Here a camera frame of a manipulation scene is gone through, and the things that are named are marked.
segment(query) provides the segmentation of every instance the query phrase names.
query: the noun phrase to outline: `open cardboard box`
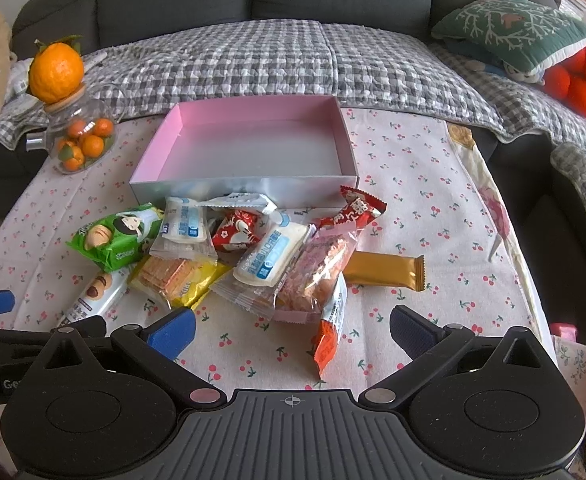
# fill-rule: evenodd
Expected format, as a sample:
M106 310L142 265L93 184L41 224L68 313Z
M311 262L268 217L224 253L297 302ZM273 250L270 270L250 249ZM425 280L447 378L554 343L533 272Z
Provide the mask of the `open cardboard box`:
M139 203L264 193L281 208L341 207L358 171L332 96L268 95L184 102L149 143L131 187Z

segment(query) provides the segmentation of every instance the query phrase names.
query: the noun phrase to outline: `metal screw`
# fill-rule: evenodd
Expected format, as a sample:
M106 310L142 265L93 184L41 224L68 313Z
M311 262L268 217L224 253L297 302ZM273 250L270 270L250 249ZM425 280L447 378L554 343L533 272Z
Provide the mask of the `metal screw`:
M217 402L222 395L213 388L198 388L191 392L191 400L198 404L210 404Z
M386 388L373 388L364 394L364 397L369 402L376 404L388 404L395 400L395 392L387 390Z

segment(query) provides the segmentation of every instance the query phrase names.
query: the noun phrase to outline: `green snack package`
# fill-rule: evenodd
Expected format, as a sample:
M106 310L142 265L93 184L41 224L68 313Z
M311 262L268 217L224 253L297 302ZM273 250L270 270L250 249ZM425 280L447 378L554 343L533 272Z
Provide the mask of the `green snack package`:
M79 229L69 247L93 260L104 272L138 262L162 224L163 212L153 204L108 215Z

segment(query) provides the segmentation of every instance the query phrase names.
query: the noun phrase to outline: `tablecloth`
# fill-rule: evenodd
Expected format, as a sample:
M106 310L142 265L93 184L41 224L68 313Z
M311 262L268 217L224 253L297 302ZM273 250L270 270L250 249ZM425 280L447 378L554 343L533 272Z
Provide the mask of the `tablecloth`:
M531 326L553 352L506 210L469 130L423 116L345 108L360 187L388 202L359 249L426 261L426 290L352 286L335 359L320 378L310 353L316 327L268 322L209 294L195 341L177 362L231 395L234 388L350 388L357 396L409 362L388 333L406 304L438 325L478 335ZM49 330L98 272L65 245L82 225L135 204L128 180L160 117L118 126L112 151L83 173L44 164L0 228L0 288L16 297L0 328ZM296 221L315 215L289 212ZM165 312L133 291L106 314L110 330ZM0 462L12 467L0 441Z

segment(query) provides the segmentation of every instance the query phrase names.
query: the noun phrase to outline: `throw pillow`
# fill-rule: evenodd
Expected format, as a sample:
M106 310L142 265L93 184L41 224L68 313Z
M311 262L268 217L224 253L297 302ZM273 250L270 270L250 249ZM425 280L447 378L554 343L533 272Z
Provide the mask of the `throw pillow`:
M586 46L586 23L529 0L477 0L439 20L431 34L471 41L532 74Z

